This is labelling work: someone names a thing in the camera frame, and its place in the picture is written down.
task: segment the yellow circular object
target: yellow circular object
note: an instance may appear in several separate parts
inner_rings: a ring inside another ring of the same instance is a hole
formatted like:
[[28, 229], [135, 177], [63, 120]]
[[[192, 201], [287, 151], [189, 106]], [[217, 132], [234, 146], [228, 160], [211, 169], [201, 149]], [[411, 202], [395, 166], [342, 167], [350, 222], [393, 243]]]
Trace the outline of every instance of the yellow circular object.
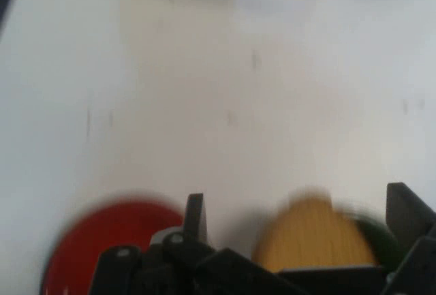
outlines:
[[261, 236], [253, 261], [274, 273], [377, 263], [357, 225], [322, 196], [299, 199], [280, 212]]

